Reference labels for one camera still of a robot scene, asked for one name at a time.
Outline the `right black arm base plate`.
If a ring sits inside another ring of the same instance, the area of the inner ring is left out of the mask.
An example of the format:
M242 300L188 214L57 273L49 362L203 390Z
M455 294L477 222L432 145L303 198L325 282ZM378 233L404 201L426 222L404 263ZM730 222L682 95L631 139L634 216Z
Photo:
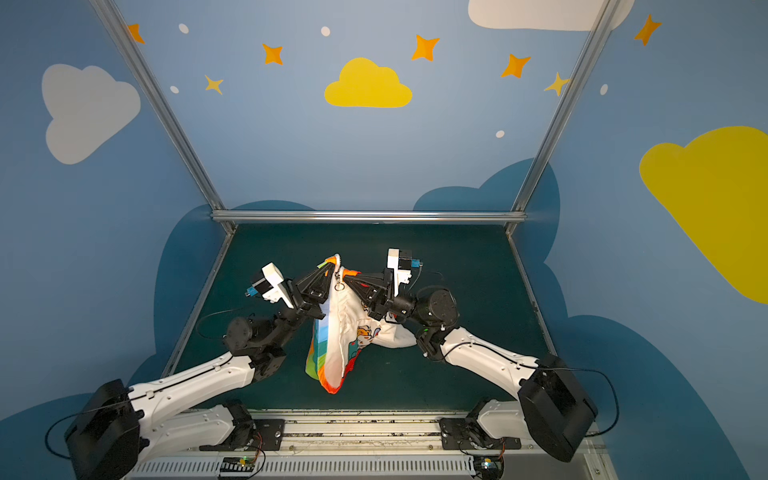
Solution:
M440 418L440 439L444 450L520 450L519 438L495 439L485 433L474 419Z

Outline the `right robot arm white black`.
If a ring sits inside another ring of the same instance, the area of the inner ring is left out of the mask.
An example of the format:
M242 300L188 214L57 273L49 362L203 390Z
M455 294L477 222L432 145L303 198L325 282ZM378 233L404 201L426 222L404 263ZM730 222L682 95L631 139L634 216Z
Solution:
M470 333L460 325L455 297L444 287L411 294L389 274L351 272L341 279L373 318L418 323L415 338L425 358L463 368L509 394L507 401L478 402L462 419L441 421L447 448L496 450L528 440L569 462L583 440L592 437L589 429L598 408L577 379L577 369L560 357L514 353Z

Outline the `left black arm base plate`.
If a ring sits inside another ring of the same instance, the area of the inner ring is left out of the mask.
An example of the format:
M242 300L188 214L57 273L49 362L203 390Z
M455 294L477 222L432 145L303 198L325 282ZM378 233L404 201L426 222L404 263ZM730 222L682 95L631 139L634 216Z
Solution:
M284 419L251 419L235 425L234 430L217 445L200 446L200 451L278 451L285 429Z

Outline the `rainbow and white kids jacket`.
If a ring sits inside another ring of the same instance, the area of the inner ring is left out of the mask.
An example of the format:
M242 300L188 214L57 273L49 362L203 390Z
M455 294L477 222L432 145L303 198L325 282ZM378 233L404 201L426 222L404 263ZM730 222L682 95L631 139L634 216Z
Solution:
M416 338L404 326L376 320L368 315L360 298L345 280L359 275L341 265L335 254L327 258L331 280L328 299L321 305L324 317L313 322L312 339L305 362L305 372L324 390L336 394L345 377L354 369L359 353L373 344L390 349L408 348Z

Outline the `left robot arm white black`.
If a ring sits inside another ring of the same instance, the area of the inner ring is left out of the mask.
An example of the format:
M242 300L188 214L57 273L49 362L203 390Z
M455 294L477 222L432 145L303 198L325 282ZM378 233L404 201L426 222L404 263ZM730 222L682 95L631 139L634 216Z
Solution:
M79 479L121 479L137 465L182 450L254 450L257 427L239 401L201 410L199 404L262 381L283 364L285 345L309 319L321 319L338 258L299 281L269 264L251 292L286 306L271 319L238 317L224 337L227 353L166 378L127 387L103 384L84 409L71 415L64 458Z

